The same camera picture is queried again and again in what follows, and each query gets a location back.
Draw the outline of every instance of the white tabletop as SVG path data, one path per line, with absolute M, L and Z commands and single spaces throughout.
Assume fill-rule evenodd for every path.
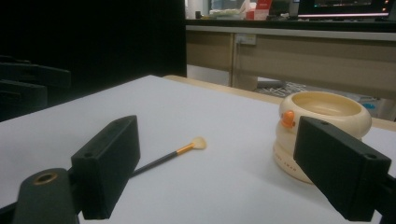
M 70 157 L 110 121 L 137 115 L 138 167 L 203 136 L 194 150 L 131 179 L 110 218 L 81 223 L 348 223 L 320 191 L 272 158 L 278 105 L 160 77 L 0 123 L 0 207 L 23 179 L 70 168 Z M 396 159 L 396 133 L 372 128 L 363 142 Z M 396 175 L 394 165 L 390 173 Z M 374 223 L 379 215 L 375 214 Z

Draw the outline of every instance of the brush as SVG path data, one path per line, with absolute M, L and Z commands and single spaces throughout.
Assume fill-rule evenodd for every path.
M 178 149 L 176 151 L 173 151 L 173 152 L 171 152 L 171 153 L 159 158 L 158 160 L 153 161 L 153 162 L 151 162 L 151 163 L 149 163 L 149 164 L 147 164 L 147 165 L 135 170 L 132 173 L 131 178 L 134 177 L 134 176 L 140 175 L 143 172 L 145 172 L 145 171 L 147 171 L 147 170 L 149 170 L 151 168 L 154 168 L 154 167 L 156 167 L 156 166 L 158 166 L 158 165 L 160 165 L 160 164 L 162 164 L 162 163 L 164 163 L 166 161 L 170 161 L 173 158 L 175 158 L 177 156 L 180 156 L 181 154 L 190 151 L 191 149 L 205 149 L 205 148 L 206 148 L 205 139 L 203 137 L 195 137 L 194 139 L 192 139 L 192 141 L 188 145 L 186 145 L 184 147 L 181 147 L 180 149 Z

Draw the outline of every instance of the brush handle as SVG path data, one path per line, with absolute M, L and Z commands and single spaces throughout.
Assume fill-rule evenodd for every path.
M 170 161 L 170 160 L 172 160 L 174 157 L 177 157 L 177 151 L 171 152 L 171 153 L 169 153 L 168 155 L 163 156 L 163 157 L 159 158 L 159 159 L 156 160 L 156 161 L 152 161 L 151 163 L 149 163 L 149 164 L 147 164 L 147 165 L 145 165 L 145 166 L 140 167 L 139 169 L 135 170 L 135 171 L 131 174 L 131 177 L 130 177 L 130 178 L 132 178 L 132 177 L 134 177 L 134 176 L 137 176 L 137 175 L 140 175 L 140 174 L 142 174 L 143 172 L 145 172 L 145 171 L 147 171 L 147 170 L 149 170 L 149 169 L 151 169 L 151 168 L 154 168 L 154 167 L 156 167 L 156 166 L 158 166 L 158 165 L 160 165 L 160 164 L 163 164 L 163 163 L 166 162 L 166 161 Z

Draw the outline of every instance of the black partition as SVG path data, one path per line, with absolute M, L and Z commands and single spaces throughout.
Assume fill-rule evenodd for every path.
M 0 55 L 71 72 L 69 89 L 49 88 L 49 106 L 146 75 L 187 75 L 184 0 L 6 1 L 0 22 Z

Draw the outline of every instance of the wall socket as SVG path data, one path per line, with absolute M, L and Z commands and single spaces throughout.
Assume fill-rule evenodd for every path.
M 256 35 L 251 34 L 236 34 L 235 43 L 246 44 L 246 45 L 256 45 Z

